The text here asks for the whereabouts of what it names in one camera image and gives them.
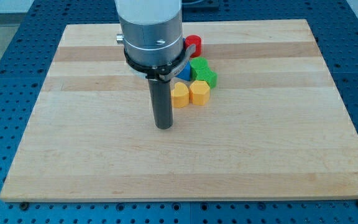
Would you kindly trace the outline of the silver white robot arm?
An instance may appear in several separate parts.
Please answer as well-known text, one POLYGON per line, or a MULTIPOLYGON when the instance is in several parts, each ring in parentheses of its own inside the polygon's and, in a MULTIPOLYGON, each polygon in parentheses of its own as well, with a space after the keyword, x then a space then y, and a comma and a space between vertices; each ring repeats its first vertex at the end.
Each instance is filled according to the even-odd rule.
POLYGON ((134 68, 174 65, 183 54, 180 0, 115 0, 124 55, 134 68))

